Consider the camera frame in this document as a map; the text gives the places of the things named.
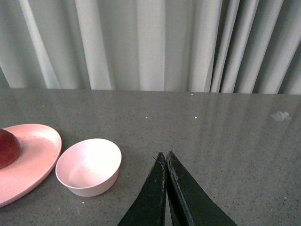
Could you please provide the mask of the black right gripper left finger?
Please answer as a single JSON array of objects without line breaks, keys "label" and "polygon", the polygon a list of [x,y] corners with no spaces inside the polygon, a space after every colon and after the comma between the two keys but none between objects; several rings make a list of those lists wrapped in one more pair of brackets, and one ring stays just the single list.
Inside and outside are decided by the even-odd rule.
[{"label": "black right gripper left finger", "polygon": [[167,163],[160,152],[138,196],[119,226],[163,226],[166,211]]}]

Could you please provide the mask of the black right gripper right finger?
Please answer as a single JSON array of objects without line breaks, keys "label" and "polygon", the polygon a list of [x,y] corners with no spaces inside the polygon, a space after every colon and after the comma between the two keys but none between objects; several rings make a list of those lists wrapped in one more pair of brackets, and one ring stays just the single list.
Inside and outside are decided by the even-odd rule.
[{"label": "black right gripper right finger", "polygon": [[166,157],[167,195],[174,226],[235,226],[205,193],[173,152]]}]

